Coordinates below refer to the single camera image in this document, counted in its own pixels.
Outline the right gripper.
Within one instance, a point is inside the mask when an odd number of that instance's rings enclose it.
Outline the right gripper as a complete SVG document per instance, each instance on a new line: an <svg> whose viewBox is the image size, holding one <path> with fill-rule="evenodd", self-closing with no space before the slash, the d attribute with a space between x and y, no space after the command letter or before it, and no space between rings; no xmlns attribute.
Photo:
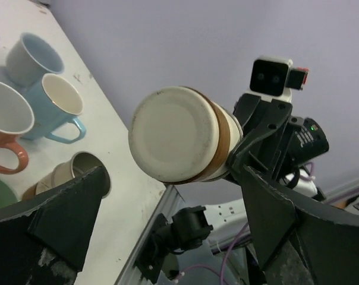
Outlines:
<svg viewBox="0 0 359 285"><path fill-rule="evenodd" d="M329 151L321 126L312 118L292 115L292 104L243 94L233 111L243 129L243 138L230 152L229 171L250 166L273 181L279 181Z"/></svg>

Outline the light blue mug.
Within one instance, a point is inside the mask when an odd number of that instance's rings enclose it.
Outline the light blue mug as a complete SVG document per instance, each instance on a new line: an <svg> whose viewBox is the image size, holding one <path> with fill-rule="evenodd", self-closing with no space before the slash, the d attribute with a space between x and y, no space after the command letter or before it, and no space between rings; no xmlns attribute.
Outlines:
<svg viewBox="0 0 359 285"><path fill-rule="evenodd" d="M77 89L66 79L53 73L44 74L24 94L34 113L34 125L22 136L34 141L43 137L64 144L82 140L86 127L79 120L83 112L83 99ZM64 124L73 124L79 134L72 139L60 137L53 132Z"/></svg>

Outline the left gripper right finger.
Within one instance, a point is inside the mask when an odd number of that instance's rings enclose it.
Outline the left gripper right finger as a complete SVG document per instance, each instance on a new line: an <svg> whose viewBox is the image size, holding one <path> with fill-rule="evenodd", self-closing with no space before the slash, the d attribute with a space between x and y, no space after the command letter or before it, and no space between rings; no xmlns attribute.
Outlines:
<svg viewBox="0 0 359 285"><path fill-rule="evenodd" d="M359 216L241 169L253 245L268 284L359 284Z"/></svg>

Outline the cream cup brown band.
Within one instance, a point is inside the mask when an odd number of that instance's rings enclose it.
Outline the cream cup brown band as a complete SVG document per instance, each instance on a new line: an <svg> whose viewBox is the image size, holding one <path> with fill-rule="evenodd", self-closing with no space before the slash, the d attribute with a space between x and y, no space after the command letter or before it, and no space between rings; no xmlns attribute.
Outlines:
<svg viewBox="0 0 359 285"><path fill-rule="evenodd" d="M145 97L128 134L139 168L173 185L224 178L227 157L242 138L233 114L184 86L164 87Z"/></svg>

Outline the grey blue mug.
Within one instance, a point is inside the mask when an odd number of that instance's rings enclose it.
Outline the grey blue mug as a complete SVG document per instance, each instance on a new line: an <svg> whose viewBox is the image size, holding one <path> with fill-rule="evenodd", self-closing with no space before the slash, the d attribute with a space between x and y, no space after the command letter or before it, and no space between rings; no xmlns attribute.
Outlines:
<svg viewBox="0 0 359 285"><path fill-rule="evenodd" d="M8 78L28 87L46 73L61 74L65 66L58 52L33 33L22 33L5 60Z"/></svg>

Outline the pink dotted mug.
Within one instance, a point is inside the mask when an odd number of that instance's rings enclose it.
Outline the pink dotted mug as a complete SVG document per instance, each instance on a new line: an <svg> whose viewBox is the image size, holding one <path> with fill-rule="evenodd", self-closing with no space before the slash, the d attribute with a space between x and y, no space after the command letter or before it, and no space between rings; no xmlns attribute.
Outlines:
<svg viewBox="0 0 359 285"><path fill-rule="evenodd" d="M0 165L0 174L13 175L27 167L29 155L17 139L29 132L33 125L34 113L26 99L0 82L0 148L12 151L18 159L14 169Z"/></svg>

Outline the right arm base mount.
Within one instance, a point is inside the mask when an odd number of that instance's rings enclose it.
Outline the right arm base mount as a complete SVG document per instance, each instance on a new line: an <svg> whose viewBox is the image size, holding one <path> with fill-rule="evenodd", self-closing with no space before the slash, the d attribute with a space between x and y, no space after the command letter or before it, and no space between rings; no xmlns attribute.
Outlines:
<svg viewBox="0 0 359 285"><path fill-rule="evenodd" d="M146 253L142 253L140 260L145 258L149 262L163 262L168 254L181 255L202 245L213 230L207 222L205 206L187 207L179 210L172 221L165 220L165 225L156 229L151 235L151 242L155 244L155 251L146 245Z"/></svg>

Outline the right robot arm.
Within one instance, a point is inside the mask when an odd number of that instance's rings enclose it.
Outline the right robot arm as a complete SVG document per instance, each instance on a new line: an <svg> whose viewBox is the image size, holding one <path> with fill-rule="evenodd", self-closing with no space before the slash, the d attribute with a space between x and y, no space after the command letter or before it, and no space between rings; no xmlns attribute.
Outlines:
<svg viewBox="0 0 359 285"><path fill-rule="evenodd" d="M251 238L268 284L359 284L359 216L279 183L300 119L292 104L243 94L234 115L244 137L228 180L243 193Z"/></svg>

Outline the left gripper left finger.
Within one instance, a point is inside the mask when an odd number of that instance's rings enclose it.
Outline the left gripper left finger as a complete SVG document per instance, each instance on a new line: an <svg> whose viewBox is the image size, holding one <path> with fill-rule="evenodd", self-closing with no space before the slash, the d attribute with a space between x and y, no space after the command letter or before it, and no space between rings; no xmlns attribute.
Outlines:
<svg viewBox="0 0 359 285"><path fill-rule="evenodd" d="M0 208L0 284L74 284L105 191L106 170L94 167Z"/></svg>

